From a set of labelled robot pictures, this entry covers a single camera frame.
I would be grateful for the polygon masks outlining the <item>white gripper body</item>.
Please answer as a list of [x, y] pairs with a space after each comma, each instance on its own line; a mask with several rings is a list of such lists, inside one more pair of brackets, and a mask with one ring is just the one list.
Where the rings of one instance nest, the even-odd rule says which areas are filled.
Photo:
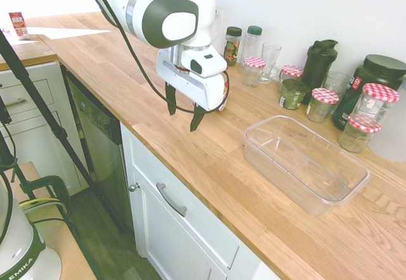
[[225, 98], [225, 59], [214, 48], [164, 48], [157, 55], [158, 76], [206, 111]]

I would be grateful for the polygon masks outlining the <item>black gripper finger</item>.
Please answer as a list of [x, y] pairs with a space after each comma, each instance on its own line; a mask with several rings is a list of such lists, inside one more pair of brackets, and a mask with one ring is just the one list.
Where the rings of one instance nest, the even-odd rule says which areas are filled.
[[169, 83], [165, 84], [166, 102], [169, 114], [172, 116], [176, 113], [176, 89]]
[[206, 110], [203, 109], [201, 106], [195, 104], [193, 110], [193, 118], [190, 123], [190, 132], [195, 131], [198, 127], [202, 119], [206, 114]]

